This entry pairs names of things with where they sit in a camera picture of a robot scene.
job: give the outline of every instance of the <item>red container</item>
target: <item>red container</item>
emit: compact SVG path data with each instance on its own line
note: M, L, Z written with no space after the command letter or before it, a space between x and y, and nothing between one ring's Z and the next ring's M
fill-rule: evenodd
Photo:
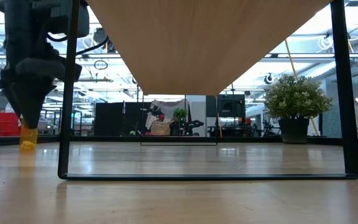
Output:
M0 113L0 136L20 136L21 127L15 113Z

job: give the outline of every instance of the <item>black plant pot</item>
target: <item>black plant pot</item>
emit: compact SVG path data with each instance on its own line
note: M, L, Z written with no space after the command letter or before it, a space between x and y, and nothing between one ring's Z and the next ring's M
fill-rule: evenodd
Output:
M308 137L309 119L282 118L278 121L284 143L305 144Z

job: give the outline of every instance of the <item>ceiling light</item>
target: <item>ceiling light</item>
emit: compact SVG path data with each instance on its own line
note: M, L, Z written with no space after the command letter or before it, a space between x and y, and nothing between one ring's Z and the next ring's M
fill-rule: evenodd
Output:
M121 58L119 54L88 54L85 57L88 58Z
M58 111L58 110L60 110L60 108L44 108L44 110L46 110L46 111Z
M293 58L331 58L334 54L291 54ZM289 58L288 54L279 54L279 58Z
M246 105L264 105L265 103L246 103Z
M243 89L243 88L236 88L236 91L265 91L264 89Z

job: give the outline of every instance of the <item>yellow object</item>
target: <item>yellow object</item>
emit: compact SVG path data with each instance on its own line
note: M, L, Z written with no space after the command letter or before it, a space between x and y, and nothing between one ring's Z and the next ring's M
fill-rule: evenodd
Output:
M288 46L288 41L285 39L285 46L287 47L288 57L290 58L291 67L293 71L293 76L296 80L298 80L298 73L296 72L295 66L293 65L293 60L290 52L290 47ZM316 133L316 136L319 136L319 131L317 130L316 124L314 123L314 119L310 118L311 124L313 125L314 132Z
M34 151L37 145L38 129L29 129L24 119L21 119L20 150Z

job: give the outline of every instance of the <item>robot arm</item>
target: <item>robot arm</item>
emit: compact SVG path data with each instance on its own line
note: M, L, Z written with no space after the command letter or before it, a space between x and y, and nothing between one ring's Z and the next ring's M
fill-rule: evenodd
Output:
M0 88L30 129L38 126L45 97L56 87L54 80L65 78L66 59L47 38L67 39L53 39L48 33L67 34L72 1L81 4L77 37L86 37L90 20L85 0L0 0L6 33L6 67L1 71ZM75 81L81 69L76 65Z

